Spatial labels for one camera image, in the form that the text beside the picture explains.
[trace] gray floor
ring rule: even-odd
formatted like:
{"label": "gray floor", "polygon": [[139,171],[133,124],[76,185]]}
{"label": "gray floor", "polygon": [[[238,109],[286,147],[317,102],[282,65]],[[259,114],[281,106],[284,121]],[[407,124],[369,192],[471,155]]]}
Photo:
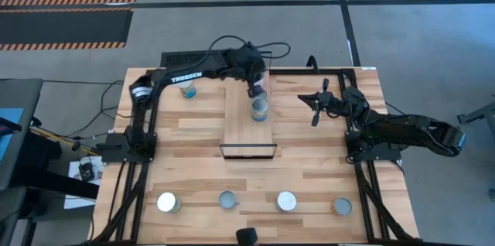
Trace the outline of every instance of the gray floor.
{"label": "gray floor", "polygon": [[[361,63],[378,68],[389,103],[456,125],[457,114],[493,100],[495,5],[353,6],[350,14]],[[258,44],[289,42],[293,51],[274,61],[277,66],[304,65],[309,54],[322,66],[351,64],[338,6],[140,9],[122,50],[0,52],[0,77],[119,80],[128,67],[157,66],[162,51],[201,50],[223,34]],[[45,84],[36,116],[55,132],[71,132],[98,112],[103,89]],[[117,104],[120,92],[121,87],[113,87],[105,105]],[[85,134],[111,126],[110,119],[99,118]],[[425,240],[490,245],[495,241],[495,203],[487,189],[495,186],[495,141],[484,121],[463,130],[468,142],[456,158],[422,149],[404,152],[409,195]],[[66,152],[64,158],[53,164],[55,170],[62,171],[75,156]],[[34,245],[83,241],[91,209],[67,212],[60,203],[50,206]]]}

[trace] wooden table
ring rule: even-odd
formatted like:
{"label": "wooden table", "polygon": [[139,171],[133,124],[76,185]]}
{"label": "wooden table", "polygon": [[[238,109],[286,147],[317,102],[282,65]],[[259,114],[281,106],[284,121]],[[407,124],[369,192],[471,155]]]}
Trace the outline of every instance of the wooden table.
{"label": "wooden table", "polygon": [[[127,86],[145,70],[128,70],[120,114],[130,114]],[[386,113],[377,71],[356,68],[356,75],[357,86],[371,107]],[[160,97],[155,129],[159,142],[149,167],[138,243],[235,243],[235,231],[242,227],[256,227],[260,243],[365,242],[354,167],[345,162],[345,120],[322,115],[314,128],[311,110],[296,97],[321,90],[324,77],[330,79],[329,90],[339,97],[339,84],[332,75],[271,75],[272,135],[278,144],[273,160],[222,158],[219,143],[224,135],[225,82],[195,80],[197,95],[193,99],[183,98],[177,87],[167,87]],[[127,119],[118,118],[114,128],[122,132],[127,125]],[[375,165],[385,206],[417,237],[402,172],[388,161]],[[119,167],[110,164],[104,170],[94,209],[95,234],[107,223]],[[114,210],[121,203],[125,175],[124,171]],[[235,192],[239,204],[233,210],[223,210],[217,203],[223,190]],[[275,198],[283,190],[297,196],[294,212],[281,214],[275,209]],[[158,210],[156,200],[165,191],[181,197],[183,207],[177,214]],[[329,202],[338,197],[352,201],[350,216],[330,213]],[[370,207],[374,233],[379,237],[371,202]],[[130,236],[133,213],[131,207],[124,238]]]}

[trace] yellow cable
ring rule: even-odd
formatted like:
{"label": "yellow cable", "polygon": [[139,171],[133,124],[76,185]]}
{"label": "yellow cable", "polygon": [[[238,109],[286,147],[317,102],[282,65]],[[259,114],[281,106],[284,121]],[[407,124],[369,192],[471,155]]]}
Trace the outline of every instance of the yellow cable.
{"label": "yellow cable", "polygon": [[[41,130],[41,129],[33,129],[33,128],[31,128],[31,130],[33,130],[33,131],[35,131],[36,133],[38,133],[38,134],[40,134],[40,135],[43,135],[43,136],[45,136],[45,137],[48,137],[48,138],[54,138],[54,139],[56,139],[56,140],[58,140],[58,141],[61,141],[61,142],[65,143],[65,144],[67,144],[67,145],[71,146],[71,147],[72,147],[72,145],[73,145],[73,142],[69,142],[69,141],[67,141],[65,138],[61,138],[61,137],[55,136],[54,134],[49,133],[49,132],[46,132],[46,131],[43,131],[43,130]],[[96,153],[92,152],[91,150],[88,150],[88,149],[85,149],[85,148],[82,148],[82,147],[81,147],[81,149],[80,149],[80,150],[82,150],[83,152],[86,152],[87,154],[91,154],[91,155],[99,156],[98,154],[96,154]]]}

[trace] wooden block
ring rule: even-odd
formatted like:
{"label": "wooden block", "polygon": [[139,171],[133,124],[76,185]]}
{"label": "wooden block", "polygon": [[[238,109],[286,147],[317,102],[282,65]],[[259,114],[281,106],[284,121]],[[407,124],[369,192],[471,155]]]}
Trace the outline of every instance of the wooden block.
{"label": "wooden block", "polygon": [[[270,103],[270,75],[265,73],[263,88]],[[272,144],[271,106],[265,121],[254,121],[251,117],[251,99],[248,86],[239,80],[225,80],[225,125],[224,144]],[[223,147],[224,155],[273,155],[275,148]]]}

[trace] orange striped border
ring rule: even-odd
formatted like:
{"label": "orange striped border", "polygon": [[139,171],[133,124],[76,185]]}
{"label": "orange striped border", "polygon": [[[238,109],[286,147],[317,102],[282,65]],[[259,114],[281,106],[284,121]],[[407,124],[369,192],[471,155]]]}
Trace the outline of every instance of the orange striped border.
{"label": "orange striped border", "polygon": [[0,10],[0,13],[33,13],[33,12],[99,12],[99,11],[134,11],[132,7],[115,7],[115,8],[100,8],[100,9],[16,9],[16,10]]}
{"label": "orange striped border", "polygon": [[97,3],[132,3],[136,0],[0,0],[1,6],[9,5],[86,5]]}
{"label": "orange striped border", "polygon": [[44,44],[0,44],[0,50],[81,50],[121,49],[125,42],[44,43]]}

